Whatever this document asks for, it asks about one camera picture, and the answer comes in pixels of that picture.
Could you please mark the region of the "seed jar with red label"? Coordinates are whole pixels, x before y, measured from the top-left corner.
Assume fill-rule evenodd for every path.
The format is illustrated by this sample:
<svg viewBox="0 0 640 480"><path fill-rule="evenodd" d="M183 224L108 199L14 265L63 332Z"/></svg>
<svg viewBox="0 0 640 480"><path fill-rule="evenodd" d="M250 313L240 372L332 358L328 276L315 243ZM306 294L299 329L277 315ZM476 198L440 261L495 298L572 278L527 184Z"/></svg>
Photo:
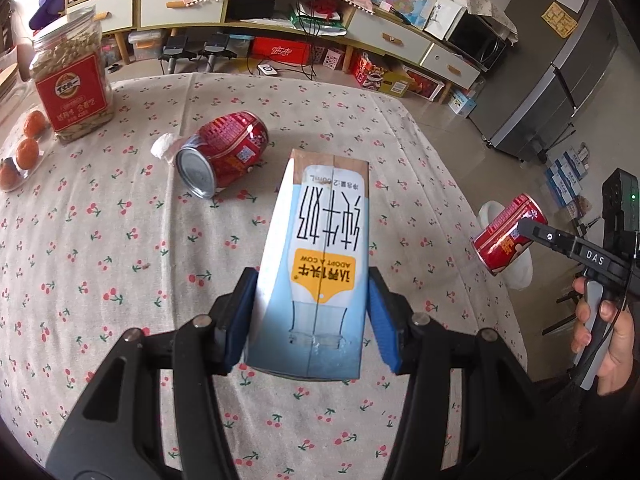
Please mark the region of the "seed jar with red label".
<svg viewBox="0 0 640 480"><path fill-rule="evenodd" d="M101 22L92 6L58 18L35 36L30 76L62 144L88 136L114 116L101 47Z"/></svg>

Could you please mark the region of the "orange tangerine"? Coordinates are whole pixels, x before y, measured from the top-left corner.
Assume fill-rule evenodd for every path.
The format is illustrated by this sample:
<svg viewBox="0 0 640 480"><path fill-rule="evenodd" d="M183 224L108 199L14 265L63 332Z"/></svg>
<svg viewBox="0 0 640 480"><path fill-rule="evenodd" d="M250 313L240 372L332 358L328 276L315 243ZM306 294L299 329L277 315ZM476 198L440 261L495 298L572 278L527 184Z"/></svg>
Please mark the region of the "orange tangerine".
<svg viewBox="0 0 640 480"><path fill-rule="evenodd" d="M47 117L41 110L31 110L23 122L23 136L27 139L38 139L49 128Z"/></svg>
<svg viewBox="0 0 640 480"><path fill-rule="evenodd" d="M0 190L4 192L12 191L20 184L22 175L16 168L11 157L2 159L0 164Z"/></svg>
<svg viewBox="0 0 640 480"><path fill-rule="evenodd" d="M37 165L39 144L35 139L24 138L15 150L15 162L21 170L31 170Z"/></svg>

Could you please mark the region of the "grey refrigerator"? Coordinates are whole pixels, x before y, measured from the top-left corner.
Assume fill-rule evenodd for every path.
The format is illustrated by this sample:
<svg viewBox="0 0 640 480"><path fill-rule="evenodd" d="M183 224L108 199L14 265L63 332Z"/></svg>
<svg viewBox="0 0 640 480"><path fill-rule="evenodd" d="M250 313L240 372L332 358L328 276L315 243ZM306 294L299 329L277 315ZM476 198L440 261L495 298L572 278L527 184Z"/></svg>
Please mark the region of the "grey refrigerator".
<svg viewBox="0 0 640 480"><path fill-rule="evenodd" d="M469 120L522 162L550 150L586 104L618 46L608 0L511 0L518 42L492 68Z"/></svg>

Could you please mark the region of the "small red drink can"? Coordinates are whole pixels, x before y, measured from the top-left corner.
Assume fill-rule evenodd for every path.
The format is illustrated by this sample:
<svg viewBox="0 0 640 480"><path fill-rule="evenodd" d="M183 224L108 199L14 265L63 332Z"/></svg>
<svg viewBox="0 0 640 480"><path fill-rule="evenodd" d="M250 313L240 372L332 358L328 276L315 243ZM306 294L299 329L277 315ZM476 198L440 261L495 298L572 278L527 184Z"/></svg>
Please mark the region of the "small red drink can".
<svg viewBox="0 0 640 480"><path fill-rule="evenodd" d="M529 195L520 194L503 209L490 226L474 238L473 247L477 257L490 274L500 274L502 269L512 261L512 249L501 248L502 240L520 245L522 250L529 248L532 244L518 229L518 222L523 219L548 224L548 219L538 204Z"/></svg>

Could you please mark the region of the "cherry print tablecloth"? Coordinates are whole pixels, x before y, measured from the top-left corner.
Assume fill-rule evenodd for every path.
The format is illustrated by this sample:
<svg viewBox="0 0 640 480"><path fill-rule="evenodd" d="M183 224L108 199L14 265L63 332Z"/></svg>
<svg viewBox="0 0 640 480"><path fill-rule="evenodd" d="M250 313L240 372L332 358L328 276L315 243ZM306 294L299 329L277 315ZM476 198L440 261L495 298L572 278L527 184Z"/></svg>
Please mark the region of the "cherry print tablecloth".
<svg viewBox="0 0 640 480"><path fill-rule="evenodd" d="M1 199L1 417L36 462L126 328L173 330L260 263L296 148L368 163L370 261L391 290L450 330L494 328L525 358L506 288L475 255L476 215L401 102L206 74L119 81L113 96L104 128L54 148ZM268 148L221 196L200 200L152 144L239 110L265 123Z"/></svg>

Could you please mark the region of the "black microwave oven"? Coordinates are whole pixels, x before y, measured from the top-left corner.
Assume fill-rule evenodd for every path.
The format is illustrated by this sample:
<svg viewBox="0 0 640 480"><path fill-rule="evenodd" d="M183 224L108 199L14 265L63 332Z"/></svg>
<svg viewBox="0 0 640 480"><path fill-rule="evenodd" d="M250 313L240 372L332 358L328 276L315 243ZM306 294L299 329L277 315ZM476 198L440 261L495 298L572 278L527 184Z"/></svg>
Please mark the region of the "black microwave oven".
<svg viewBox="0 0 640 480"><path fill-rule="evenodd" d="M447 32L446 43L455 48L483 72L499 61L508 43L502 39L482 16L464 12L460 20Z"/></svg>

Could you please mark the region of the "white tissue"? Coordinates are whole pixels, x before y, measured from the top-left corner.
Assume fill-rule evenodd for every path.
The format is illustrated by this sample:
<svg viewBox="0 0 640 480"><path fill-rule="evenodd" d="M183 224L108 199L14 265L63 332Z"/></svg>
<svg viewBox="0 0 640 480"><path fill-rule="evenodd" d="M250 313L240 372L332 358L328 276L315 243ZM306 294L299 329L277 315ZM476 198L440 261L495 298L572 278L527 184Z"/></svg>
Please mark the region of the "white tissue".
<svg viewBox="0 0 640 480"><path fill-rule="evenodd" d="M164 133L152 144L151 154L155 158L171 164L184 142L186 142L184 137L177 133Z"/></svg>

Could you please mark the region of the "long white TV cabinet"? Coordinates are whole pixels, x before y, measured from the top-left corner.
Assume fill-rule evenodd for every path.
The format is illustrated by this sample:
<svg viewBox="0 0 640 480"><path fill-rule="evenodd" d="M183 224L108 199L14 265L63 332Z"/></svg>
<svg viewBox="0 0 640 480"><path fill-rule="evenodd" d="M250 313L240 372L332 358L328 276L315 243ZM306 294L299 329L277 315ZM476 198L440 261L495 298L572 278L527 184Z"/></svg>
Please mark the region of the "long white TV cabinet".
<svg viewBox="0 0 640 480"><path fill-rule="evenodd" d="M247 28L263 34L280 32L316 41L328 40L349 49L387 55L460 89L468 90L480 76L480 69L454 49L426 32L401 23L386 11L368 12L338 0L341 32L328 35L318 22L296 16L298 3L295 1L269 18L252 15L238 20L230 14L230 4L237 1L208 0L189 6L182 0L79 0L70 3L67 9L92 6L107 34L196 26Z"/></svg>

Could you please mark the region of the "black tracker with green light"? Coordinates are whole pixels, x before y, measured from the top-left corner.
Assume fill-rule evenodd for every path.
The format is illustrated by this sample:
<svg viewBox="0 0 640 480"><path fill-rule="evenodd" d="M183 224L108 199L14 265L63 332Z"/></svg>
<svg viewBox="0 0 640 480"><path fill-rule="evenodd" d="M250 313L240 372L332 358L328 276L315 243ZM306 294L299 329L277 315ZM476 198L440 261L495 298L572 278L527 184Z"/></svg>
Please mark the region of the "black tracker with green light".
<svg viewBox="0 0 640 480"><path fill-rule="evenodd" d="M639 232L639 181L622 168L616 168L602 184L602 219L604 249L631 261Z"/></svg>

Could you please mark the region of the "glass jar with wooden lid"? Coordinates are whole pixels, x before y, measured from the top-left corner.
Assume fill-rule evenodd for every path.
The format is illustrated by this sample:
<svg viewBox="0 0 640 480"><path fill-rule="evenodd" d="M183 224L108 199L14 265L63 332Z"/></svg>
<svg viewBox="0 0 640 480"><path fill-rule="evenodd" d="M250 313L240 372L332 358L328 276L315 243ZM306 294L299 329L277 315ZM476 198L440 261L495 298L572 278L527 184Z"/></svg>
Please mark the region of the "glass jar with wooden lid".
<svg viewBox="0 0 640 480"><path fill-rule="evenodd" d="M20 184L9 192L17 190L37 171L40 165L44 162L44 159L49 155L54 144L54 133L49 119L47 118L49 128L47 128L40 138L35 139L39 144L39 158L37 165L31 170L21 170L21 168L17 166L17 163L15 162L15 150L17 148L17 144L24 139L23 122L25 116L31 110L41 110L44 114L44 111L38 105L26 107L21 114L17 114L29 93L29 85L22 81L18 65L16 63L11 63L3 66L1 72L1 160L11 157L16 168L22 175Z"/></svg>

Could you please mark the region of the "white trash bin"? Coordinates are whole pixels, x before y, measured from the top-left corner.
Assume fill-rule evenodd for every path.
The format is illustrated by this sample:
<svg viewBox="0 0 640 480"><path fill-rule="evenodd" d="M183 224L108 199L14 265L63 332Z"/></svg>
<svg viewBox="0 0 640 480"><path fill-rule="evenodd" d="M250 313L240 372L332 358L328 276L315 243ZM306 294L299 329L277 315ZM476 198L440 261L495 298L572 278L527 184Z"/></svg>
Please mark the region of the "white trash bin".
<svg viewBox="0 0 640 480"><path fill-rule="evenodd" d="M495 200L484 203L477 214L482 229L487 228L503 212L504 206ZM501 248L512 249L512 261L502 269L500 275L508 289L523 290L532 284L534 276L533 258L529 249L522 250L520 245L508 240L500 242Z"/></svg>

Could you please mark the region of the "large red tin can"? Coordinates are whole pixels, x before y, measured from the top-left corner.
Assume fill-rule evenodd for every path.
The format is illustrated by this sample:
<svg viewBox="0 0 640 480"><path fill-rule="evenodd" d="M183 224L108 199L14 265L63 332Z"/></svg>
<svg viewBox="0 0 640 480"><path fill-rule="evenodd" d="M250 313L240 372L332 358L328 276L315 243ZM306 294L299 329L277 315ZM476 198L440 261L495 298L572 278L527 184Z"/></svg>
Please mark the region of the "large red tin can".
<svg viewBox="0 0 640 480"><path fill-rule="evenodd" d="M202 125L178 149L175 166L190 192L210 200L248 174L268 143L264 122L241 110Z"/></svg>

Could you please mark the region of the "white milk carton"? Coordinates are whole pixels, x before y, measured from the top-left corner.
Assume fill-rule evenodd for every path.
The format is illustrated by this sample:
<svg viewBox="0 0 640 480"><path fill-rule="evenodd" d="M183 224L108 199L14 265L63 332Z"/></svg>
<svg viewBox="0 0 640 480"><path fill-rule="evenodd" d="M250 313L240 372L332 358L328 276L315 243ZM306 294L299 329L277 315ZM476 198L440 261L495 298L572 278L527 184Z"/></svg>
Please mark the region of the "white milk carton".
<svg viewBox="0 0 640 480"><path fill-rule="evenodd" d="M368 270L368 163L292 151L259 266L245 363L303 380L358 378Z"/></svg>

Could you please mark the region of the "red gift box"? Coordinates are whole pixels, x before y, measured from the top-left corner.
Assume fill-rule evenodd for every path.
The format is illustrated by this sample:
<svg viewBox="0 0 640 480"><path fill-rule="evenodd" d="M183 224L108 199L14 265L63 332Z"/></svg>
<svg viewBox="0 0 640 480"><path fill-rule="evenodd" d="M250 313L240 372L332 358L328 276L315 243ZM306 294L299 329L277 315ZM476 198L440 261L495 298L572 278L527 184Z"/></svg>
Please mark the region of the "red gift box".
<svg viewBox="0 0 640 480"><path fill-rule="evenodd" d="M255 37L250 46L250 57L306 66L311 58L311 45L297 40Z"/></svg>

